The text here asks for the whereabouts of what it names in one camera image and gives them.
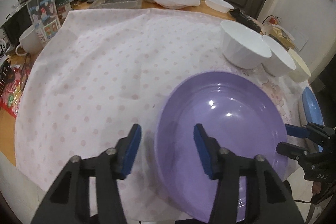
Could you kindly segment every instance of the mug handle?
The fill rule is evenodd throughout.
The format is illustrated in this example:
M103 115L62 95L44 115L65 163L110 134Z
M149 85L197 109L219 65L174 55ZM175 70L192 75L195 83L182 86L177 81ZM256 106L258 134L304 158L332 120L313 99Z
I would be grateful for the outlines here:
M18 49L19 47L22 47L22 45L19 44L19 45L15 48L15 53L16 53L16 55L18 55L18 56L25 56L25 55L27 54L26 52L25 52L24 54L19 54L19 53L17 52L17 49Z

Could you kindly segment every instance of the cream bowl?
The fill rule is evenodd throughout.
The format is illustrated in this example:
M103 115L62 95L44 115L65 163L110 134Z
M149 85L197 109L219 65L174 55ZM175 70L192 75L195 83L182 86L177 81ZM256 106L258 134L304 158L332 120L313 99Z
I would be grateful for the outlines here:
M232 20L223 20L221 50L229 62L243 69L253 69L272 56L262 36Z
M291 48L288 50L288 53L296 65L296 69L288 73L289 77L297 83L301 83L311 77L310 70L303 59Z
M268 35L263 35L262 38L272 51L271 58L262 63L266 72L279 77L295 70L295 62L284 47Z

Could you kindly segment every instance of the tablecloth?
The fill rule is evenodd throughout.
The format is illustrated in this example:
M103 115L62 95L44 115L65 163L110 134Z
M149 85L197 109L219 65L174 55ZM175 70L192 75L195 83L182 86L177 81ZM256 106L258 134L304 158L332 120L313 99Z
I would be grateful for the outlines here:
M16 120L16 166L46 191L71 156L97 156L139 123L143 135L132 173L118 181L125 214L141 221L188 218L154 171L153 136L172 89L202 71L228 71L261 87L284 122L300 125L298 98L307 85L271 77L261 65L231 65L219 48L220 22L177 10L70 12L27 81ZM287 176L297 168L290 161ZM94 193L90 200L94 213Z

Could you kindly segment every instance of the floor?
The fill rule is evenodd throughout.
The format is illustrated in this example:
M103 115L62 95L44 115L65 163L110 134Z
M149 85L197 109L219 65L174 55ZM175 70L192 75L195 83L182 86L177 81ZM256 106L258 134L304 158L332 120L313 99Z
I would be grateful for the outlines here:
M289 176L288 181L291 184L294 199L310 201L312 182L304 180L303 176L303 169L300 168ZM0 190L22 224L29 224L43 199L44 191L23 176L1 152ZM297 206L303 218L306 219L310 205L297 203ZM127 219L127 221L129 224L139 224L135 220ZM142 222L142 224L174 224L174 221Z

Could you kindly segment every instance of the screw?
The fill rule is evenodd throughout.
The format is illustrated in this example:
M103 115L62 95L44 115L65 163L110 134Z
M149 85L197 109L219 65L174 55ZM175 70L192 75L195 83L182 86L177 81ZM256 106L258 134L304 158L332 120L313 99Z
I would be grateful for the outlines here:
M115 148L109 148L108 150L106 150L106 154L110 156L116 153L117 153L117 150Z
M80 156L72 156L70 160L72 163L75 163L75 162L79 162L80 159L81 159Z
M265 161L265 157L263 155L256 155L255 158L257 161Z
M229 154L229 152L230 152L230 150L228 150L228 149L225 148L225 147L222 147L222 148L219 149L219 153L220 153L221 155L227 155L227 154Z

